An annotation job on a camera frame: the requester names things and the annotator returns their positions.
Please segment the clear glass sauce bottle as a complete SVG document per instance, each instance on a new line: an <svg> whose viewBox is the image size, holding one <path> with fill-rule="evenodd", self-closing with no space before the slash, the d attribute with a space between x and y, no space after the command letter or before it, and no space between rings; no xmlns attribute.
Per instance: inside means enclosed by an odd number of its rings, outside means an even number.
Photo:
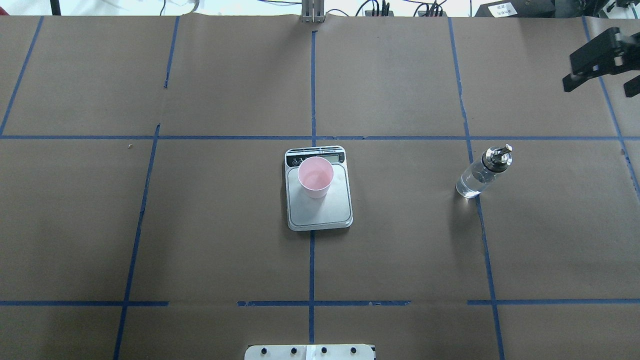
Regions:
<svg viewBox="0 0 640 360"><path fill-rule="evenodd" d="M458 178L455 183L457 193L466 199L475 198L483 193L496 178L510 168L514 161L513 150L513 146L508 143L487 148Z"/></svg>

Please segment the pink plastic cup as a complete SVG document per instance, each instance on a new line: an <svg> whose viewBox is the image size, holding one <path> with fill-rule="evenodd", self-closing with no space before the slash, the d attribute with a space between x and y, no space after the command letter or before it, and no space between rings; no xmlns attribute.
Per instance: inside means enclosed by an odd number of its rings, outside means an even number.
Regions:
<svg viewBox="0 0 640 360"><path fill-rule="evenodd" d="M333 178L333 165L325 157L308 157L298 167L298 182L309 198L324 198Z"/></svg>

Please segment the white digital kitchen scale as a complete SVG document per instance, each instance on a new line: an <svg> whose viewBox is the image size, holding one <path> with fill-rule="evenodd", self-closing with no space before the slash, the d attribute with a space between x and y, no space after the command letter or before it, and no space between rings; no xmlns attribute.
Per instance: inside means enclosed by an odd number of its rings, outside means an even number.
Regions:
<svg viewBox="0 0 640 360"><path fill-rule="evenodd" d="M313 198L298 178L298 170L305 160L322 157L333 167L333 178L327 193ZM317 231L348 228L354 221L351 191L342 146L311 146L291 148L284 155L286 214L292 231Z"/></svg>

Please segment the black box on desk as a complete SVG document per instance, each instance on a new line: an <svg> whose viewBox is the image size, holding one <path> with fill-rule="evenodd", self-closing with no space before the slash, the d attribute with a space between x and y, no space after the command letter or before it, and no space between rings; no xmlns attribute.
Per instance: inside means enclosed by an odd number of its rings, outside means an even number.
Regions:
<svg viewBox="0 0 640 360"><path fill-rule="evenodd" d="M498 0L481 4L474 18L553 18L553 0Z"/></svg>

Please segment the aluminium frame post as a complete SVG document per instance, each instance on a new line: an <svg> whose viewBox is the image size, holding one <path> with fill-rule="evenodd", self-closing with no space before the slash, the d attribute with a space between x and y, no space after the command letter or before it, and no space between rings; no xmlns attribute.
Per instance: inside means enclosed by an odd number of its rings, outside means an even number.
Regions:
<svg viewBox="0 0 640 360"><path fill-rule="evenodd" d="M320 24L326 20L325 0L300 0L300 21L306 24Z"/></svg>

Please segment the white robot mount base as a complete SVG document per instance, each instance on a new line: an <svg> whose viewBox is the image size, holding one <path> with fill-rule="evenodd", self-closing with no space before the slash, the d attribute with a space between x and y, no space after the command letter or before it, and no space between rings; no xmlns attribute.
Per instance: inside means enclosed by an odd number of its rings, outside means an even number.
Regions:
<svg viewBox="0 0 640 360"><path fill-rule="evenodd" d="M261 344L249 346L245 360L375 360L374 345L345 344Z"/></svg>

